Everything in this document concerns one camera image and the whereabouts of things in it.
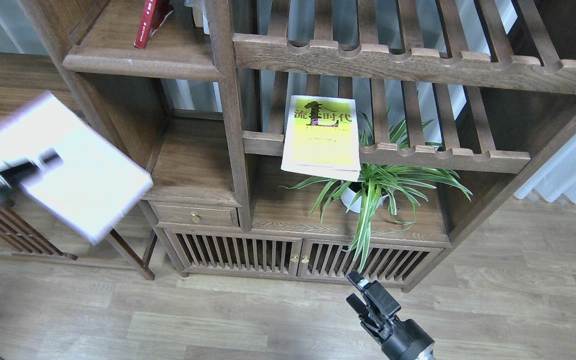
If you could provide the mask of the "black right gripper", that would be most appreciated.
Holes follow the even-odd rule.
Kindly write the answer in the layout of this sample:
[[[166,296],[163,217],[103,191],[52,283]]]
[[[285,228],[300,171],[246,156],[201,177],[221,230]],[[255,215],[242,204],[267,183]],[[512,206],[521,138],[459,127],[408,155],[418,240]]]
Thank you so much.
[[[352,293],[346,302],[389,360],[434,360],[435,341],[413,319],[398,319],[402,306],[378,281],[371,282],[356,270],[346,278],[365,300]]]

